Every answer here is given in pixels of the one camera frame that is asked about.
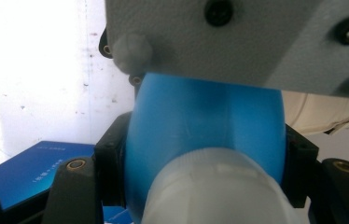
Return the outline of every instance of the blue book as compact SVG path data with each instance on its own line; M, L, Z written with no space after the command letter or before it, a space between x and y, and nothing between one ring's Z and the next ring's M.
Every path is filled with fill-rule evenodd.
M94 145L43 141L0 164L3 209L49 189L61 162L74 157L90 157L93 148ZM108 223L132 223L127 210L121 207L104 207L104 214Z

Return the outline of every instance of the blue cylinder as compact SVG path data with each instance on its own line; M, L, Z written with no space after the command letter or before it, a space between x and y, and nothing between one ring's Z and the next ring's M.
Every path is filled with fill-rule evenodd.
M286 154L280 91L147 74L125 153L125 193L135 223L158 172L204 147L243 152L280 183Z

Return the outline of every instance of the white cap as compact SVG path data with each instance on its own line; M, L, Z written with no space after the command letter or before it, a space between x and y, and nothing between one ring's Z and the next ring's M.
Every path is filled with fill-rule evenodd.
M244 154L192 151L168 163L148 193L142 223L301 223L278 184Z

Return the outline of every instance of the blue container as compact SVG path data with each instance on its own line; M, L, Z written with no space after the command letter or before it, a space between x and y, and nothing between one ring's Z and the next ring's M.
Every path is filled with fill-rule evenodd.
M286 153L280 91L147 74L125 155L126 199L135 223L163 166L204 147L243 152L280 183Z

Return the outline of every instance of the blue box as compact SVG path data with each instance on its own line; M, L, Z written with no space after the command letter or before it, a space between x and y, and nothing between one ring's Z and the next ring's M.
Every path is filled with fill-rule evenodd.
M0 164L0 203L3 209L20 203L52 184L59 164L74 157L89 157L94 145L40 142ZM132 223L127 210L104 207L108 223Z

